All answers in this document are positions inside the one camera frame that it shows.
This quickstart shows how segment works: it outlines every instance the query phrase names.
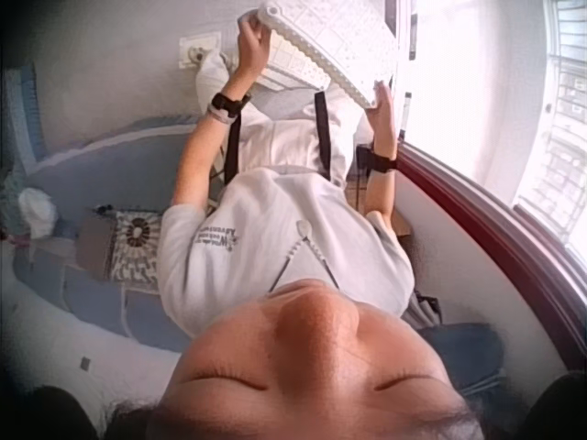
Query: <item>white shirt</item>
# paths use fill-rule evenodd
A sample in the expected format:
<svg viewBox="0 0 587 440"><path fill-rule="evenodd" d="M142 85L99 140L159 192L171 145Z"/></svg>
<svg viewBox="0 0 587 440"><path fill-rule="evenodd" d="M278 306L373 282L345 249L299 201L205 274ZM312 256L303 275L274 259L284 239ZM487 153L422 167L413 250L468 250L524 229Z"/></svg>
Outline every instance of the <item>white shirt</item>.
<svg viewBox="0 0 587 440"><path fill-rule="evenodd" d="M408 257L380 213L362 217L318 174L239 174L209 218L191 205L163 217L158 278L167 314L198 336L224 312L302 279L400 316L414 290Z"/></svg>

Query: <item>patterned cushion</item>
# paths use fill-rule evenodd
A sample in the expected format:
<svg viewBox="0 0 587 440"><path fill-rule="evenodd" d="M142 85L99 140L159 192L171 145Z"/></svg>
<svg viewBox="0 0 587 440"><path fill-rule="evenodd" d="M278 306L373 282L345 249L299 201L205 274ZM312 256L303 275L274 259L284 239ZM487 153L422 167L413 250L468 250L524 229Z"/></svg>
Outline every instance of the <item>patterned cushion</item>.
<svg viewBox="0 0 587 440"><path fill-rule="evenodd" d="M157 285L157 246L161 215L117 212L112 281Z"/></svg>

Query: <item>decorative pillow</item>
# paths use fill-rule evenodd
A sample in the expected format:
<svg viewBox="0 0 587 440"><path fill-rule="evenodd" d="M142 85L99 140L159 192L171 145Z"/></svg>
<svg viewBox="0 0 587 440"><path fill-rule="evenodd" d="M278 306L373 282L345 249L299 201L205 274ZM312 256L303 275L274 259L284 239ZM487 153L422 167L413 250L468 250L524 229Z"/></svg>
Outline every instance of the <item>decorative pillow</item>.
<svg viewBox="0 0 587 440"><path fill-rule="evenodd" d="M83 219L76 245L77 264L99 281L110 278L115 232L116 220L112 217L91 212Z"/></svg>
<svg viewBox="0 0 587 440"><path fill-rule="evenodd" d="M116 213L112 255L112 281L157 285L157 246L161 215L123 211Z"/></svg>

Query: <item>black watch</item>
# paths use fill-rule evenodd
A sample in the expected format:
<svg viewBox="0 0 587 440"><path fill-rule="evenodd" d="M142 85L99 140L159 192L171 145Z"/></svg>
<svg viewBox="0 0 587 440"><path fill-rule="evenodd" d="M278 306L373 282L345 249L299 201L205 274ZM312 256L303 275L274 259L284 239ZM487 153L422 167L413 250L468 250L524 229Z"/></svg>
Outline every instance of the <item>black watch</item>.
<svg viewBox="0 0 587 440"><path fill-rule="evenodd" d="M234 118L240 115L240 112L249 101L249 94L246 94L242 101L232 101L226 98L223 94L218 93L212 100L212 106L219 111L226 110L228 112L228 117Z"/></svg>
<svg viewBox="0 0 587 440"><path fill-rule="evenodd" d="M397 160L391 160L375 154L370 148L357 148L357 164L359 169L386 173L397 170Z"/></svg>

